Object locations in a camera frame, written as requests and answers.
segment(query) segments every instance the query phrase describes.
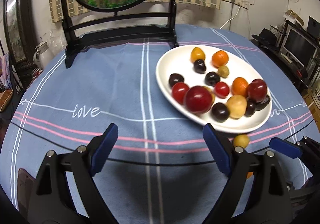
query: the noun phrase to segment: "orange cherry tomato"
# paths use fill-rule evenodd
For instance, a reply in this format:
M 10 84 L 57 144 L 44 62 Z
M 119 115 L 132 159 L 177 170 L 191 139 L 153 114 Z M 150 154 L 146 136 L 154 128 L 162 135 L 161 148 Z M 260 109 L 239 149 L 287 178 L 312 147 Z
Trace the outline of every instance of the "orange cherry tomato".
M 212 64 L 217 68 L 226 65 L 228 61 L 229 56 L 225 51 L 217 51 L 212 55 Z
M 252 175 L 253 175 L 253 172 L 252 172 L 252 171 L 248 172 L 248 173 L 247 173 L 247 179 L 249 179 Z
M 232 83 L 231 91 L 233 95 L 241 95 L 241 96 L 247 97 L 248 85 L 249 85 L 248 82 L 244 78 L 237 77 Z
M 194 63 L 196 60 L 205 60 L 205 54 L 202 49 L 200 49 L 199 47 L 193 48 L 190 55 L 190 60 L 192 63 Z

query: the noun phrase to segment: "dark floor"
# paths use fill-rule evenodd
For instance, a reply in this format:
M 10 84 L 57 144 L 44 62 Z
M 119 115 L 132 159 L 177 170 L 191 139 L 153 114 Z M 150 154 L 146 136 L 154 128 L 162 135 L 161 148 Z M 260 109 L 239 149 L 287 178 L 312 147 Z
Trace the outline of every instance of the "dark floor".
M 4 140 L 4 136 L 7 132 L 8 127 L 9 127 L 9 124 L 5 123 L 2 119 L 0 119 L 0 152 L 1 152 L 1 147 Z

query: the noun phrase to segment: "smartphone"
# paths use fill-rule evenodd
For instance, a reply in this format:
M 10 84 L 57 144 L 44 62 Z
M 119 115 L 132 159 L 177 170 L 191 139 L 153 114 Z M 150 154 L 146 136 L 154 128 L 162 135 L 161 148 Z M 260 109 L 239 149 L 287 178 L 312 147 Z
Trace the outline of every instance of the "smartphone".
M 17 197 L 20 214 L 27 219 L 29 201 L 35 178 L 33 178 L 25 169 L 20 168 L 18 171 Z

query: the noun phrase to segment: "white kettle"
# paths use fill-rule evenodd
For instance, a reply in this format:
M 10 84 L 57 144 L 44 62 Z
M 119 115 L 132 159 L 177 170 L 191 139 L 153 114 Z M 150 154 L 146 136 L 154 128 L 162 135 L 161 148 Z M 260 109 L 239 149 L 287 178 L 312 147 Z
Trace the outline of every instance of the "white kettle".
M 53 58 L 54 55 L 45 41 L 36 47 L 36 53 L 33 55 L 33 63 L 40 69 L 44 69 Z

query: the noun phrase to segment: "white plate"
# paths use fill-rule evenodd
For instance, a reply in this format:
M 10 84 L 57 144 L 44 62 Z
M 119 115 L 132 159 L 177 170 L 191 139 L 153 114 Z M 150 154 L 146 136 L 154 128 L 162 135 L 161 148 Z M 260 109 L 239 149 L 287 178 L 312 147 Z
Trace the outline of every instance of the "white plate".
M 198 74 L 193 70 L 193 64 L 190 61 L 190 54 L 194 47 L 201 48 L 205 53 L 205 64 L 207 66 L 207 71 L 205 74 Z M 211 64 L 211 57 L 215 52 L 219 50 L 221 49 L 205 45 L 185 45 L 169 50 L 164 55 L 162 55 L 157 63 L 156 79 L 158 85 L 167 100 L 169 100 L 169 102 L 177 110 L 179 110 L 186 117 L 201 125 L 211 123 L 216 130 L 227 133 L 237 134 L 254 131 L 261 127 L 268 120 L 272 109 L 272 102 L 270 102 L 263 110 L 255 112 L 252 117 L 248 118 L 243 116 L 237 120 L 229 118 L 223 123 L 218 123 L 211 117 L 210 111 L 206 114 L 201 115 L 192 114 L 184 106 L 176 102 L 171 96 L 171 88 L 169 86 L 168 80 L 172 73 L 181 74 L 185 79 L 185 83 L 188 84 L 189 87 L 196 85 L 205 85 L 205 75 L 210 71 L 217 72 L 217 69 Z M 237 77 L 243 77 L 247 80 L 248 83 L 256 78 L 263 79 L 260 74 L 244 60 L 240 59 L 230 52 L 227 53 L 229 55 L 229 62 L 227 66 L 229 68 L 230 74 L 227 78 L 221 78 L 221 81 L 227 83 L 229 87 L 232 85 L 233 80 Z M 229 96 L 227 96 L 225 99 L 216 97 L 215 103 L 226 103 L 231 95 L 232 94 L 230 93 Z

